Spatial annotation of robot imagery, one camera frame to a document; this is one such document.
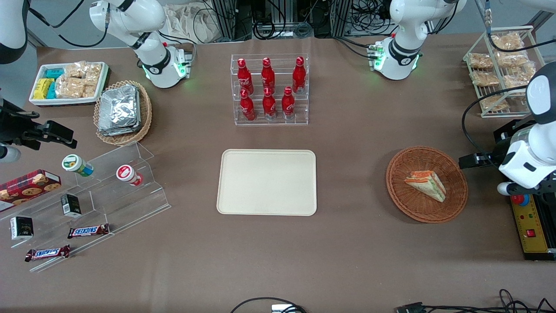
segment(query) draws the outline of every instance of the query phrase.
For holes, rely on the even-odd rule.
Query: white tray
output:
[[[31,94],[29,95],[29,102],[31,102],[36,106],[67,106],[67,105],[95,104],[97,98],[101,96],[101,92],[104,89],[106,76],[108,75],[108,65],[104,62],[89,62],[89,63],[102,65],[101,75],[98,78],[97,90],[95,91],[95,95],[93,97],[75,98],[75,99],[33,99],[33,92],[37,87],[38,80],[44,78],[44,72],[46,72],[46,70],[64,68],[66,65],[71,63],[45,64],[45,65],[41,65],[41,67],[38,69],[37,77],[35,77],[35,82],[33,84],[33,89],[31,89]]]
[[[216,208],[222,214],[313,215],[315,154],[310,150],[224,151]]]

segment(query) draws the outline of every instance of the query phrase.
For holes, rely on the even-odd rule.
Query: gray floor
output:
[[[86,0],[79,10],[57,32],[68,40],[90,44],[102,37],[102,32],[93,26],[88,13],[89,4],[95,0]],[[162,4],[183,3],[184,0],[160,0]],[[48,21],[57,23],[75,6],[75,0],[34,0],[33,8],[41,12]],[[537,12],[515,0],[492,0],[493,26],[506,27],[526,24]],[[35,16],[29,15],[27,26],[47,46],[56,48],[74,48],[63,42],[54,29],[45,26]],[[556,35],[556,17],[549,20],[537,33],[537,41],[551,40]],[[468,0],[461,13],[457,14],[442,33],[482,32],[484,26],[474,0]],[[111,35],[98,47],[124,47],[120,40]],[[547,59],[556,57],[556,43],[541,47],[541,53]],[[22,106],[28,98],[36,74],[37,57],[33,48],[28,48],[22,58],[9,65],[0,65],[0,88],[2,95],[16,105]]]

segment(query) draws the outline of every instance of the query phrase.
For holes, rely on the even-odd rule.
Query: yellow control panel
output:
[[[547,242],[540,226],[535,200],[531,195],[511,197],[515,223],[525,253],[547,253]]]

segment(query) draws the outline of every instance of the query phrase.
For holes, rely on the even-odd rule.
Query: snickers bar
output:
[[[110,232],[108,229],[108,223],[97,226],[81,227],[81,228],[70,228],[68,239],[73,237],[84,237],[93,236],[98,234],[107,234]]]
[[[70,246],[63,246],[61,248],[46,249],[46,250],[29,250],[25,256],[25,262],[36,261],[43,258],[50,257],[68,257],[70,256]]]

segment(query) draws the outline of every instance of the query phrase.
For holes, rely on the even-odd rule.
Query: wicker basket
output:
[[[102,141],[104,141],[107,144],[112,144],[112,145],[118,145],[118,146],[123,146],[126,145],[132,141],[140,141],[141,139],[143,139],[143,137],[145,137],[145,135],[148,132],[148,129],[151,127],[151,121],[152,121],[152,106],[151,106],[151,99],[148,97],[147,91],[145,90],[145,88],[143,86],[141,86],[141,84],[139,84],[138,82],[135,81],[119,81],[113,85],[110,85],[108,89],[115,89],[115,88],[120,88],[123,85],[126,84],[130,84],[133,85],[135,87],[137,87],[137,89],[139,89],[139,102],[140,102],[140,106],[141,106],[141,129],[136,132],[136,133],[130,133],[130,134],[123,134],[123,135],[116,135],[116,136],[104,136],[102,135],[99,131],[97,131],[97,137],[99,137]],[[95,104],[95,114],[93,116],[93,123],[95,124],[95,126],[98,129],[98,111],[99,111],[99,107],[100,107],[100,101],[101,99],[98,98],[97,99],[97,103]]]
[[[414,170],[433,170],[446,188],[446,200],[438,202],[404,182]],[[402,212],[424,223],[454,219],[467,203],[465,176],[457,163],[440,150],[413,146],[396,154],[386,170],[390,197]]]

